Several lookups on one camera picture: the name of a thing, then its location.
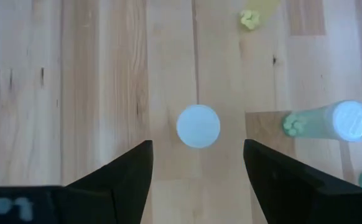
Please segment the wooden table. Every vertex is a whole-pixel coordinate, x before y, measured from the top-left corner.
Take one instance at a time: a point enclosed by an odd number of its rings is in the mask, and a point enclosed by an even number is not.
[[[285,111],[362,101],[362,0],[0,0],[0,185],[67,184],[153,139],[143,223],[265,223],[242,158],[255,138],[356,183],[362,142],[287,139]],[[211,106],[208,149],[177,116]]]

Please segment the white bottle cap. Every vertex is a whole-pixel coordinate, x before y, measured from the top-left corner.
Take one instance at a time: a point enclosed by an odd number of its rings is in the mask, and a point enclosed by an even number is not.
[[[341,140],[362,141],[362,104],[344,101],[333,110],[333,128]]]
[[[188,106],[177,121],[177,134],[181,141],[190,147],[208,147],[220,134],[220,119],[208,106]]]

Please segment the clear plastic container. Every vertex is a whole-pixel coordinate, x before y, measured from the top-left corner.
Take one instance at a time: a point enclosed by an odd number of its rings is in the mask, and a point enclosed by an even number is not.
[[[284,132],[296,138],[362,141],[362,103],[341,101],[318,109],[293,112],[284,118]]]

